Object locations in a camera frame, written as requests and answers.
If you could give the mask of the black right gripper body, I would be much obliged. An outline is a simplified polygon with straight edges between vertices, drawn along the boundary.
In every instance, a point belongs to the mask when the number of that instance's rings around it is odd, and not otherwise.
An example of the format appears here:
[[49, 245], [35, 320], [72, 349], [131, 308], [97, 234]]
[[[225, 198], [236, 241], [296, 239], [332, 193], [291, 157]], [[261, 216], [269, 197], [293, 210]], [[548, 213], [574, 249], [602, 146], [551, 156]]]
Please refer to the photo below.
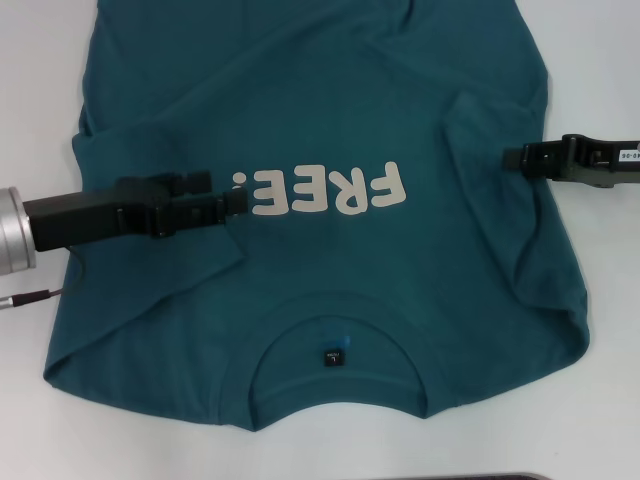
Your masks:
[[562, 181], [596, 188], [640, 184], [640, 140], [563, 138]]

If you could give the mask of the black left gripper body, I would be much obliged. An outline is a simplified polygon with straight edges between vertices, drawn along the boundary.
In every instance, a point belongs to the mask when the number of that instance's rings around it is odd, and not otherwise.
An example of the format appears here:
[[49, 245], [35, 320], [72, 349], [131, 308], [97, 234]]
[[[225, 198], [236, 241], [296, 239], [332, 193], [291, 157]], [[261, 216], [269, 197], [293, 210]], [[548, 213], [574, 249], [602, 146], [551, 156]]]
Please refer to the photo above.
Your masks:
[[126, 235], [149, 235], [151, 218], [174, 196], [174, 176], [122, 177], [109, 188], [24, 203], [38, 251]]

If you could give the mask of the teal t-shirt with FREE print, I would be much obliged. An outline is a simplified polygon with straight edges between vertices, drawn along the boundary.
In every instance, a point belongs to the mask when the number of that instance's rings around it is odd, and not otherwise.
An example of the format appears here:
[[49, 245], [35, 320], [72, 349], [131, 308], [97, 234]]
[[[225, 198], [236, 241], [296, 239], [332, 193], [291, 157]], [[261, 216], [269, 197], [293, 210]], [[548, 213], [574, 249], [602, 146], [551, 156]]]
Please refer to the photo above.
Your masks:
[[540, 140], [548, 74], [515, 0], [99, 0], [84, 186], [207, 170], [250, 210], [79, 248], [44, 377], [256, 431], [357, 402], [426, 418], [566, 368], [587, 292]]

